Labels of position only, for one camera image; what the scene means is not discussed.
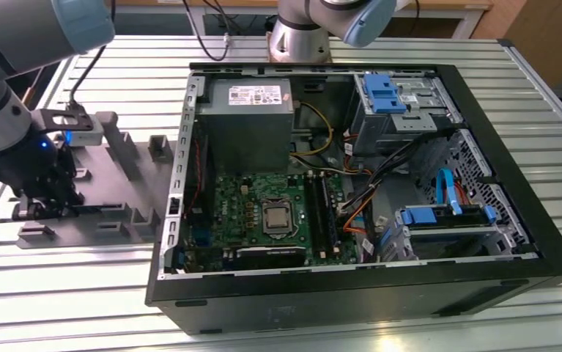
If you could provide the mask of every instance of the power supply label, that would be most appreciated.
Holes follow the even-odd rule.
[[[232,86],[229,105],[280,105],[281,86]]]

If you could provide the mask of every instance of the motherboard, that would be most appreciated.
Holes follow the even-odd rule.
[[[277,267],[270,261],[284,260],[293,261],[288,266],[355,263],[354,239],[337,230],[333,212],[342,201],[338,175],[218,176],[213,225],[193,230],[202,271]],[[252,258],[238,268],[237,256],[234,263]]]

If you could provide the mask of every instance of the orange wire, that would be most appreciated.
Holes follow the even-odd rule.
[[[458,182],[455,182],[454,187],[457,188],[457,190],[459,192],[458,196],[461,197],[461,201],[463,202],[463,204],[471,204],[471,202],[469,201],[469,198],[467,198],[467,194],[465,193],[463,186],[461,186],[461,184]]]
[[[375,192],[371,192],[371,194],[369,195],[369,197],[362,201],[362,203],[358,206],[357,210],[354,211],[354,213],[351,214],[351,216],[347,219],[346,223],[343,224],[343,231],[347,231],[347,229],[350,229],[349,226],[350,226],[351,220],[357,217],[358,213],[361,213],[362,208],[365,208],[365,206],[367,205],[367,203],[371,200],[371,198],[374,198],[374,194],[375,194]]]
[[[365,230],[363,230],[363,229],[357,229],[357,228],[354,228],[354,227],[345,228],[345,229],[343,229],[343,231],[346,231],[346,232],[355,232],[355,233],[362,233],[362,234],[365,234]]]
[[[346,171],[346,172],[358,172],[359,170],[350,169],[350,165],[347,164],[349,161],[350,161],[350,156],[346,155],[346,157],[343,158],[343,171]],[[369,171],[367,169],[363,169],[361,171],[363,173],[366,173],[369,176],[371,176],[371,171]]]

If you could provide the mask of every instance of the ram slot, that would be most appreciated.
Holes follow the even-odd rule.
[[[325,221],[326,221],[326,232],[329,235],[329,243],[326,246],[329,254],[339,253],[337,244],[339,239],[337,238],[337,225],[335,225],[335,211],[333,209],[331,198],[329,197],[329,186],[326,185],[326,179],[319,177],[321,193],[325,199]]]
[[[305,179],[303,193],[313,256],[323,259],[326,258],[326,253],[333,251],[333,248],[329,242],[327,197],[321,177],[311,175]]]

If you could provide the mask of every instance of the slatted metal table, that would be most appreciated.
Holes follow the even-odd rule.
[[[220,54],[221,39],[206,42]],[[562,105],[517,51],[491,40],[386,39],[363,49],[333,40],[331,47],[335,62],[458,66],[562,233]],[[40,106],[62,107],[92,55],[61,64]],[[236,40],[228,60],[265,61],[265,40]],[[152,134],[173,139],[188,65],[201,61],[193,37],[118,37],[76,98],[89,112],[117,111],[134,140]],[[0,218],[9,217],[9,197],[0,184]],[[467,317],[190,337],[144,305],[152,245],[22,250],[13,245],[18,229],[0,224],[0,350],[562,350],[562,285]]]

